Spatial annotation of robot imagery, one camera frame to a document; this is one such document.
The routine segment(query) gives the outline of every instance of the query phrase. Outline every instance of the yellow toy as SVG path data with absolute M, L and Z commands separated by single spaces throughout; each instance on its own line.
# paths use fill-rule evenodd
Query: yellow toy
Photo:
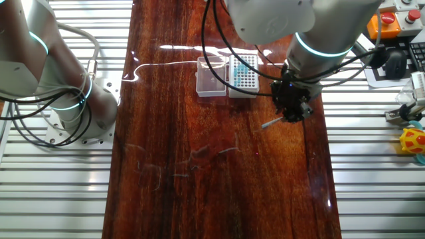
M 417 121 L 410 121 L 415 129 L 403 129 L 404 133 L 400 137 L 403 151 L 416 154 L 416 160 L 425 165 L 425 132 L 422 125 Z

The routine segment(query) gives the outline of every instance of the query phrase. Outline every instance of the plastic container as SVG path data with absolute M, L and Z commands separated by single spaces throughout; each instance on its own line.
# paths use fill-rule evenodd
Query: plastic container
M 208 59 L 215 72 L 223 80 L 226 80 L 226 57 L 212 56 L 208 57 Z M 214 77 L 203 56 L 198 58 L 198 72 L 195 75 L 197 77 L 197 93 L 199 97 L 227 95 L 227 87 Z

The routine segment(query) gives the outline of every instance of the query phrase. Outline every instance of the mounting plate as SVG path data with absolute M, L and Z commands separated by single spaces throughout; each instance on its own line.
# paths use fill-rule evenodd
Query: mounting plate
M 104 78 L 97 78 L 94 81 L 98 86 L 107 89 L 112 93 L 117 102 L 120 102 L 120 90 L 121 90 L 121 82 L 111 82 L 111 80 Z M 58 114 L 54 110 L 50 113 L 50 122 L 55 125 L 62 125 L 60 123 L 60 119 Z M 88 149 L 112 149 L 112 145 L 114 144 L 114 133 L 115 133 L 115 124 L 103 135 L 92 138 L 92 139 L 79 139 L 78 141 L 65 146 L 66 149 L 77 149 L 77 150 L 88 150 Z M 50 142 L 51 139 L 54 139 L 56 143 L 64 141 L 67 137 L 69 137 L 68 132 L 60 131 L 53 128 L 50 125 L 47 125 L 47 133 L 45 137 L 45 141 Z

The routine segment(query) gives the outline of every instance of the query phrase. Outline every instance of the reddish wood surface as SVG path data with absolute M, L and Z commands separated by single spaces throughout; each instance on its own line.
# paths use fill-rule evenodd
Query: reddish wood surface
M 305 122 L 261 130 L 279 117 L 270 98 L 199 98 L 187 61 L 201 56 L 204 8 L 134 1 L 125 78 L 148 65 L 122 85 L 103 238 L 341 238 L 321 99 Z M 233 47 L 254 50 L 219 16 Z M 226 55 L 212 17 L 207 46 Z M 289 42 L 261 48 L 279 63 Z

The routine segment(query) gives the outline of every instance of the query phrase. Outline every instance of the glowing blue ring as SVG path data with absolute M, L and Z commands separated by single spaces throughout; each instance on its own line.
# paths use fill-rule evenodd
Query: glowing blue ring
M 47 48 L 47 45 L 44 43 L 44 41 L 41 40 L 40 37 L 38 37 L 36 34 L 34 34 L 32 32 L 29 32 L 29 34 L 31 35 L 31 37 L 33 37 L 36 41 L 38 41 L 44 47 L 44 49 L 46 50 L 46 54 L 48 54 L 48 48 Z
M 92 82 L 91 80 L 89 80 L 89 81 L 90 81 L 90 88 L 88 89 L 87 95 L 85 96 L 85 100 L 87 100 L 88 96 L 90 96 L 90 93 L 92 92 L 92 85 L 93 85 L 93 82 Z M 80 101 L 80 103 L 77 103 L 77 104 L 75 104 L 75 105 L 73 105 L 73 106 L 71 106 L 71 107 L 64 108 L 64 109 L 56 109 L 56 108 L 54 108 L 54 107 L 51 107 L 51 108 L 52 108 L 52 109 L 54 109 L 54 110 L 61 110 L 61 111 L 64 111 L 64 110 L 72 110 L 72 109 L 74 109 L 75 107 L 78 107 L 80 104 L 83 104 L 85 100 L 83 99 L 83 100 L 81 100 L 81 101 Z
M 313 48 L 311 48 L 310 46 L 308 46 L 305 42 L 303 42 L 301 40 L 301 37 L 299 37 L 298 33 L 295 33 L 295 36 L 297 37 L 298 42 L 308 51 L 310 51 L 313 54 L 316 54 L 318 56 L 323 56 L 323 57 L 338 57 L 338 56 L 343 56 L 345 54 L 347 54 L 353 47 L 351 47 L 350 49 L 346 50 L 345 52 L 341 52 L 341 53 L 335 53 L 335 54 L 329 54 L 329 53 L 323 53 L 323 52 L 319 52 L 317 50 L 314 50 Z

